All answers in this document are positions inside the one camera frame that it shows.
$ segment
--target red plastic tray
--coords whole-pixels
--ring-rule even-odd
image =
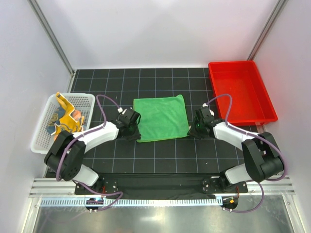
[[[277,121],[268,92],[253,61],[211,62],[208,65],[214,96],[228,93],[233,103],[228,121],[236,126],[264,125]],[[216,100],[221,118],[229,106],[229,98]]]

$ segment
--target yellow cloth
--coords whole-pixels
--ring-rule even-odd
[[[82,131],[84,116],[81,116],[80,112],[75,111],[74,106],[59,92],[57,92],[56,98],[65,110],[65,114],[59,119],[60,124],[55,124],[55,132],[52,135],[58,135],[62,131],[68,131],[70,133]]]

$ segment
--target white grid line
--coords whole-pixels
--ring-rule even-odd
[[[191,87],[190,87],[190,77],[189,77],[189,69],[188,68],[187,68],[187,72],[188,72],[189,94],[190,94],[190,103],[191,103],[191,114],[193,115],[193,107],[192,107],[192,99],[191,99]],[[197,155],[197,152],[196,152],[195,138],[193,140],[194,140],[194,149],[195,149],[195,158],[196,158],[196,170],[199,173],[198,155]]]
[[[174,75],[173,75],[173,68],[172,68],[172,92],[174,96]],[[174,139],[175,142],[175,164],[176,164],[176,173],[177,173],[177,149],[176,149],[176,138]]]
[[[217,159],[218,172],[220,172],[219,163],[218,163],[218,156],[217,156],[216,139],[214,139],[214,145],[215,145],[215,152],[216,152],[216,159]]]
[[[89,90],[88,90],[88,93],[90,93],[90,91],[91,91],[91,87],[92,87],[92,82],[93,82],[94,73],[95,73],[95,70],[93,70],[92,79],[91,79],[91,83],[90,83],[90,85],[89,85]],[[95,149],[94,149],[92,167],[94,167],[95,152],[96,152],[96,147],[95,147]]]
[[[155,69],[155,97],[156,97],[156,69]],[[154,144],[154,173],[156,172],[156,142]]]
[[[114,160],[120,160],[120,159],[133,159],[133,158],[95,158],[95,159],[114,159]],[[154,160],[154,158],[136,158],[136,160],[139,159],[149,159]],[[195,160],[196,158],[156,158],[156,160]],[[236,158],[197,158],[196,160],[237,160]]]
[[[123,81],[122,81],[122,89],[121,89],[121,96],[120,96],[120,106],[121,106],[121,104],[122,104],[122,93],[123,93],[124,76],[125,76],[125,69],[124,69],[124,72],[123,72]],[[114,165],[115,165],[116,145],[117,145],[117,140],[115,140],[115,149],[114,149],[114,151],[113,151],[113,161],[112,161],[112,169],[111,169],[111,172],[113,172],[113,167],[114,167]]]
[[[206,86],[206,90],[207,90],[207,83],[206,83],[206,77],[204,78],[204,81],[205,81],[205,86]],[[216,141],[214,139],[214,145],[215,145],[215,153],[216,153],[216,158],[217,158],[217,166],[218,166],[218,172],[220,172],[220,169],[219,169],[219,162],[218,162],[218,156],[217,156],[217,147],[216,147]]]
[[[97,78],[94,78],[94,79],[106,79],[107,77],[97,77]],[[130,78],[127,78],[125,77],[126,79],[137,79],[138,77],[130,77]],[[142,79],[153,79],[154,77],[141,77]],[[191,77],[191,78],[195,78],[195,79],[201,79],[201,78],[204,78],[204,77]],[[123,77],[114,77],[113,79],[123,79]]]
[[[154,92],[154,91],[157,91],[157,92],[166,91],[166,92],[168,92],[168,91],[172,91],[172,90],[140,90],[140,92]],[[189,90],[176,90],[176,91],[188,92]],[[205,90],[190,90],[190,91],[205,92]],[[123,91],[123,92],[138,92],[138,90],[127,90],[127,91]]]
[[[239,157],[238,157],[238,151],[237,151],[237,148],[236,148],[236,147],[235,147],[235,153],[236,153],[236,155],[237,155],[238,165],[240,165]]]
[[[123,107],[132,107],[133,105],[131,105],[131,104],[122,104],[122,106]],[[191,104],[185,104],[185,106],[202,106],[202,105],[201,104],[192,104],[192,105]],[[109,104],[109,105],[105,104],[105,107],[115,107],[115,105],[114,104]]]
[[[74,83],[74,87],[73,87],[73,90],[75,90],[76,88],[76,85],[77,85],[77,81],[78,81],[78,78],[79,78],[79,74],[80,74],[80,70],[78,70],[78,74],[77,74],[77,78],[76,78],[76,82]]]
[[[109,78],[109,72],[110,72],[110,70],[108,71],[108,77],[107,77],[107,81],[106,81],[106,88],[105,88],[105,92],[104,92],[104,94],[106,95],[106,90],[107,90],[107,86],[108,86],[108,78]],[[102,113],[101,113],[101,116],[100,116],[100,118],[99,118],[99,121],[101,122],[102,121]],[[92,167],[94,167],[94,161],[95,161],[95,155],[96,155],[96,148],[97,147],[95,147],[95,149],[94,149],[94,155],[93,155],[93,163],[92,163]]]
[[[141,69],[139,69],[139,78],[138,78],[138,94],[137,94],[137,99],[139,99],[140,70],[141,70]],[[135,167],[135,153],[136,153],[136,140],[135,140],[135,142],[134,142],[133,173],[134,173],[134,167]]]

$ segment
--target cable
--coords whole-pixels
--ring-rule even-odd
[[[282,152],[275,145],[273,145],[271,142],[269,142],[268,140],[264,139],[263,137],[260,137],[260,136],[258,136],[257,134],[254,134],[254,133],[247,133],[244,130],[229,124],[228,117],[229,117],[229,113],[230,113],[231,107],[232,107],[232,96],[231,95],[229,95],[229,94],[221,94],[219,96],[216,96],[216,97],[212,98],[210,101],[208,101],[206,103],[206,105],[209,105],[212,101],[214,101],[214,100],[216,100],[216,99],[218,99],[220,97],[223,97],[223,96],[228,96],[230,98],[230,104],[229,104],[227,113],[225,115],[225,124],[227,125],[227,127],[232,129],[232,130],[235,130],[235,131],[237,131],[239,133],[242,133],[242,134],[249,135],[249,136],[252,136],[254,138],[257,138],[257,139],[263,141],[264,143],[268,144],[269,146],[271,146],[279,154],[280,159],[281,159],[281,161],[283,163],[283,168],[284,168],[283,170],[284,170],[284,172],[283,172],[283,174],[279,178],[267,179],[267,180],[268,181],[280,181],[280,180],[282,180],[286,176],[286,174],[287,174],[287,163],[284,160],[284,156],[283,156]],[[262,202],[264,200],[264,191],[263,191],[262,185],[260,183],[258,183],[258,185],[260,186],[262,196],[261,196],[260,202],[258,203],[258,205],[256,207],[254,207],[253,209],[250,209],[250,210],[232,210],[232,209],[228,209],[228,208],[223,208],[223,209],[224,210],[228,210],[230,212],[234,212],[234,213],[249,213],[249,212],[252,212],[252,211],[258,209],[261,206],[261,204],[262,204]]]
[[[79,182],[80,185],[82,185],[86,190],[88,190],[89,192],[91,193],[94,193],[96,195],[101,195],[101,196],[106,196],[106,197],[110,197],[110,196],[114,196],[114,195],[119,195],[113,202],[111,202],[109,205],[105,206],[105,207],[102,207],[100,209],[97,210],[98,211],[103,211],[103,210],[106,210],[108,209],[110,206],[112,206],[114,203],[116,203],[118,200],[121,199],[121,197],[123,196],[123,192],[116,192],[116,193],[106,193],[106,194],[103,194],[103,193],[98,193],[98,192],[95,192],[94,190],[92,190],[90,187],[88,187],[86,184],[82,183],[82,182]]]
[[[267,180],[268,180],[268,181],[280,181],[280,180],[282,180],[282,179],[286,176],[286,174],[287,174],[287,163],[286,163],[286,160],[284,159],[284,155],[282,154],[282,152],[281,152],[275,145],[273,145],[271,142],[269,142],[269,141],[266,140],[265,138],[260,137],[260,136],[258,136],[257,134],[254,134],[254,133],[247,133],[247,132],[245,132],[244,130],[242,130],[242,129],[240,129],[240,128],[237,128],[237,127],[235,127],[235,126],[229,124],[229,122],[228,122],[228,117],[229,117],[229,113],[230,113],[231,107],[232,107],[232,96],[231,96],[231,95],[229,95],[229,94],[222,94],[222,95],[219,95],[219,96],[217,96],[217,97],[212,98],[210,101],[208,101],[208,102],[206,103],[206,105],[209,105],[212,101],[216,100],[216,99],[219,98],[219,97],[223,97],[223,96],[228,96],[228,97],[230,98],[230,104],[229,104],[227,113],[226,113],[226,115],[225,115],[225,123],[226,123],[227,127],[230,128],[230,129],[232,129],[232,130],[235,130],[235,131],[237,131],[237,132],[239,132],[239,133],[242,133],[242,134],[249,135],[249,136],[252,136],[252,137],[254,137],[254,138],[257,138],[257,139],[263,141],[264,143],[268,144],[270,147],[272,147],[272,148],[279,154],[279,156],[280,156],[280,159],[281,159],[281,161],[282,161],[282,163],[283,163],[283,167],[284,167],[283,170],[284,170],[284,172],[283,172],[283,174],[282,174],[279,178],[276,178],[276,179],[267,179]]]
[[[116,107],[117,107],[118,109],[120,109],[120,106],[119,106],[113,99],[111,99],[111,98],[108,97],[108,96],[105,96],[105,95],[97,95],[97,96],[96,96],[97,104],[98,104],[98,106],[99,106],[99,109],[101,110],[101,113],[102,113],[103,117],[104,117],[104,123],[103,123],[103,128],[104,128],[104,127],[106,126],[106,123],[107,123],[107,118],[106,118],[106,114],[105,114],[105,112],[104,112],[104,110],[103,110],[103,108],[102,108],[102,105],[101,105],[101,103],[100,103],[98,97],[107,98],[107,99],[110,100],[113,104],[115,104]],[[93,129],[93,130],[87,131],[87,132],[85,132],[85,133],[83,133],[83,134],[77,136],[76,138],[74,138],[71,142],[69,142],[69,144],[68,144],[68,145],[66,146],[66,148],[64,149],[64,152],[63,152],[63,154],[62,154],[62,157],[61,157],[61,159],[60,159],[60,161],[59,161],[59,164],[58,164],[58,167],[57,167],[57,171],[56,171],[56,180],[57,180],[57,181],[60,181],[60,180],[61,180],[60,171],[61,171],[61,168],[62,168],[64,159],[65,159],[65,157],[66,157],[66,155],[67,155],[67,152],[68,152],[68,150],[71,148],[71,146],[73,145],[73,143],[75,143],[75,142],[76,142],[77,140],[79,140],[81,137],[83,137],[83,136],[85,136],[85,135],[88,135],[88,134],[90,134],[90,133],[96,132],[96,131],[98,131],[98,130],[101,130],[101,128],[99,127],[99,128],[95,128],[95,129]]]
[[[261,204],[263,203],[263,200],[264,200],[264,191],[263,191],[263,187],[262,187],[262,185],[261,185],[260,183],[258,183],[258,185],[259,185],[259,187],[260,187],[260,189],[261,189],[261,193],[262,193],[262,195],[261,195],[261,200],[260,200],[260,202],[258,203],[258,205],[256,205],[253,209],[250,209],[250,210],[232,210],[232,209],[228,209],[228,208],[223,207],[223,210],[228,210],[228,211],[230,211],[230,212],[240,213],[240,214],[246,214],[246,213],[252,212],[252,211],[254,211],[254,210],[257,210],[257,209],[261,206]]]
[[[97,104],[98,104],[98,106],[99,106],[99,109],[101,110],[101,113],[102,113],[103,117],[104,117],[104,123],[103,123],[103,128],[104,128],[104,127],[106,126],[106,123],[107,123],[107,118],[106,118],[106,114],[105,114],[105,112],[104,112],[104,110],[103,110],[103,108],[102,108],[102,105],[101,105],[101,103],[100,103],[100,101],[99,101],[99,97],[104,97],[104,98],[110,100],[113,104],[116,105],[116,107],[118,108],[118,111],[119,111],[119,109],[121,109],[121,107],[120,107],[113,99],[111,99],[110,97],[108,97],[108,96],[106,96],[106,95],[97,95],[97,96],[96,96]],[[61,157],[61,159],[60,159],[60,161],[59,161],[59,165],[58,165],[57,172],[56,172],[56,180],[57,180],[57,181],[60,181],[60,180],[61,180],[60,171],[61,171],[61,168],[62,168],[64,159],[65,159],[65,157],[66,157],[66,155],[67,155],[67,152],[68,152],[68,150],[71,148],[71,146],[73,145],[73,143],[76,142],[79,138],[81,138],[81,137],[83,137],[83,136],[85,136],[85,135],[88,135],[88,134],[90,134],[90,133],[96,132],[96,131],[98,131],[98,130],[101,130],[101,127],[95,128],[95,129],[90,130],[90,131],[88,131],[88,132],[86,132],[86,133],[83,133],[83,134],[77,136],[76,138],[74,138],[72,141],[69,142],[69,144],[66,146],[66,148],[65,148],[65,150],[64,150],[64,152],[63,152],[63,154],[62,154],[62,157]],[[102,210],[108,209],[110,206],[112,206],[114,203],[116,203],[116,202],[123,196],[123,192],[116,192],[116,193],[110,193],[110,194],[98,193],[98,192],[95,192],[94,190],[92,190],[92,189],[91,189],[90,187],[88,187],[86,184],[84,184],[84,183],[82,183],[82,182],[78,182],[78,183],[79,183],[81,186],[83,186],[86,190],[88,190],[89,192],[91,192],[91,193],[93,193],[93,194],[96,194],[96,195],[107,196],[107,197],[119,195],[112,203],[110,203],[109,205],[107,205],[107,206],[105,206],[105,207],[99,209],[98,211],[102,211]]]
[[[237,193],[238,193],[237,199],[239,199],[239,197],[240,197],[240,191],[239,191],[239,187],[238,187],[238,186],[237,186],[236,190],[237,190]]]

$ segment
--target metal base plate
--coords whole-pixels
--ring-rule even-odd
[[[203,190],[206,173],[106,173],[106,193],[123,192],[122,199],[131,200],[193,200],[208,199]],[[91,195],[82,187],[75,189],[76,195]]]
[[[204,179],[204,191],[206,194],[237,193],[237,188],[239,193],[248,192],[246,182],[239,182],[223,189],[218,178]]]

